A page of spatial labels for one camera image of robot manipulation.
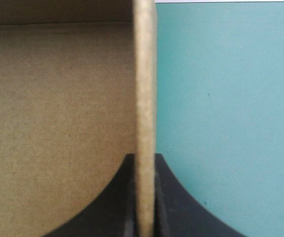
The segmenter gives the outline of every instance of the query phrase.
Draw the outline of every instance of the cardboard edge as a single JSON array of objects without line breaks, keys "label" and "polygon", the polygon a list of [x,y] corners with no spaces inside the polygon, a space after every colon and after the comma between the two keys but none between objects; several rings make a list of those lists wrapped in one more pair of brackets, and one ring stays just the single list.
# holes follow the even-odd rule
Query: cardboard edge
[{"label": "cardboard edge", "polygon": [[136,213],[140,237],[153,235],[156,147],[157,12],[153,0],[134,0],[137,154]]}]

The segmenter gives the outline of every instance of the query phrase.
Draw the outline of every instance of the brown cardboard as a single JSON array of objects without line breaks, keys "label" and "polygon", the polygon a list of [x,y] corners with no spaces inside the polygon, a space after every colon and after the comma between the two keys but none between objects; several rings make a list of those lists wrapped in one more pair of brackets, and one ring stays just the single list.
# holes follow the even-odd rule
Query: brown cardboard
[{"label": "brown cardboard", "polygon": [[135,152],[131,26],[0,26],[0,237],[63,224]]},{"label": "brown cardboard", "polygon": [[132,21],[131,0],[0,0],[0,25]]},{"label": "brown cardboard", "polygon": [[136,53],[137,220],[141,237],[153,235],[156,147],[157,13],[152,0],[134,1]]},{"label": "brown cardboard", "polygon": [[0,237],[63,224],[127,153],[137,153],[140,236],[152,235],[153,1],[135,1],[134,31],[131,15],[128,0],[0,0]]}]

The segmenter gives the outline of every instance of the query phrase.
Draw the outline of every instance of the cardboard panel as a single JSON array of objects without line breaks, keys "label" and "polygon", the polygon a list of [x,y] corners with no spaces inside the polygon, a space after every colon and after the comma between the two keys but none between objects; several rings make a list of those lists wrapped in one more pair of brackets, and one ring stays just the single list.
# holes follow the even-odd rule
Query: cardboard panel
[{"label": "cardboard panel", "polygon": [[153,0],[136,0],[134,30],[137,97],[137,220],[141,237],[153,235],[156,146],[157,13]]},{"label": "cardboard panel", "polygon": [[0,237],[72,218],[135,152],[132,24],[0,26]]},{"label": "cardboard panel", "polygon": [[132,21],[131,0],[0,0],[0,25]]}]

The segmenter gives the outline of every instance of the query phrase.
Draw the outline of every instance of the light blue wall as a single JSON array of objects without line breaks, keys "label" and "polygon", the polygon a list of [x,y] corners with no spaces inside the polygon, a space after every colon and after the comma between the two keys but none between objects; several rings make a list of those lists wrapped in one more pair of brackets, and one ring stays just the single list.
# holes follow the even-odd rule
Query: light blue wall
[{"label": "light blue wall", "polygon": [[221,220],[284,237],[284,3],[157,11],[157,151]]}]

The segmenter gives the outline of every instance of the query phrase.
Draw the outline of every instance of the cardboard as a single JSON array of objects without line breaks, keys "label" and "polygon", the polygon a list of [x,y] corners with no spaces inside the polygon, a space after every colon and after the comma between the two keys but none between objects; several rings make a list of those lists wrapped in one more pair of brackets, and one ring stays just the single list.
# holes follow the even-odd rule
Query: cardboard
[{"label": "cardboard", "polygon": [[[127,153],[140,160],[139,227],[151,236],[155,28],[135,17],[133,33],[130,1],[87,2],[0,0],[0,237],[62,225]],[[134,14],[151,22],[150,3]],[[134,37],[152,40],[136,40],[134,53]]]},{"label": "cardboard", "polygon": [[135,0],[137,98],[137,220],[140,236],[153,235],[156,148],[157,13],[152,0]]}]

